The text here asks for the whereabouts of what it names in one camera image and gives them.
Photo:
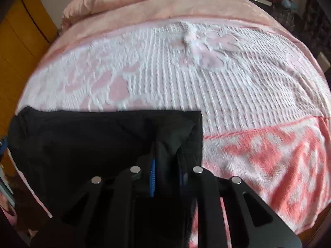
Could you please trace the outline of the black pants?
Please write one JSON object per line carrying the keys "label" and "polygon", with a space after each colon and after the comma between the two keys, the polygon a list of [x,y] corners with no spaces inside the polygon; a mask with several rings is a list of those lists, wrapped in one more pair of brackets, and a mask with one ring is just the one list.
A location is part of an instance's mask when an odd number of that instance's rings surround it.
{"label": "black pants", "polygon": [[66,209],[89,181],[100,183],[112,168],[125,169],[153,151],[155,161],[146,174],[148,180],[133,187],[127,247],[181,247],[178,152],[182,149],[202,161],[199,111],[48,112],[26,107],[11,121],[8,147],[52,218]]}

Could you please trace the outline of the orange wooden wardrobe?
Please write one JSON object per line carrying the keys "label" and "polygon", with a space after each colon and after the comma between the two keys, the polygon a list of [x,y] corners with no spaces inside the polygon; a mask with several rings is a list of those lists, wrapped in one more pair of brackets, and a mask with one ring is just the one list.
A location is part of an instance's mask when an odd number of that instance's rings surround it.
{"label": "orange wooden wardrobe", "polygon": [[58,28],[41,0],[1,5],[1,136],[26,81],[57,37]]}

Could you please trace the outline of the dark right nightstand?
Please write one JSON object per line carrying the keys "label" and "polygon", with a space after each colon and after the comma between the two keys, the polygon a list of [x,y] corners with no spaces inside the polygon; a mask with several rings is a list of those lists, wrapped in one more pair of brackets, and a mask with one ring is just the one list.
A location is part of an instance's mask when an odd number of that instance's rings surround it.
{"label": "dark right nightstand", "polygon": [[295,29],[295,12],[297,10],[288,10],[281,5],[275,5],[269,0],[249,0],[256,4],[269,15],[278,21],[288,31],[293,32]]}

